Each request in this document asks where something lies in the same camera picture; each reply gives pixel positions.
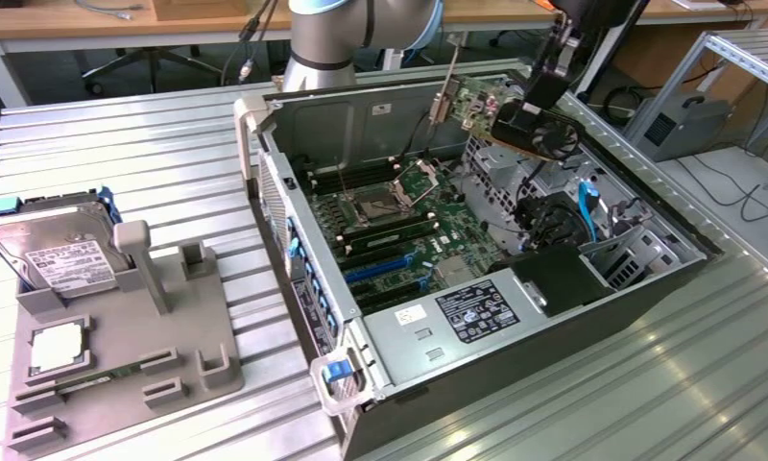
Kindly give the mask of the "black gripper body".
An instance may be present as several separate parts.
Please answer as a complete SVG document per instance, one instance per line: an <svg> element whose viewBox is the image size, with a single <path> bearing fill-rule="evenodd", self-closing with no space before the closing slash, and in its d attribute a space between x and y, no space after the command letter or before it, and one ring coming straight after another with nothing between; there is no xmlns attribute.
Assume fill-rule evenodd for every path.
<svg viewBox="0 0 768 461"><path fill-rule="evenodd" d="M583 36L623 24L623 2L614 0L553 0L567 19L571 36Z"/></svg>

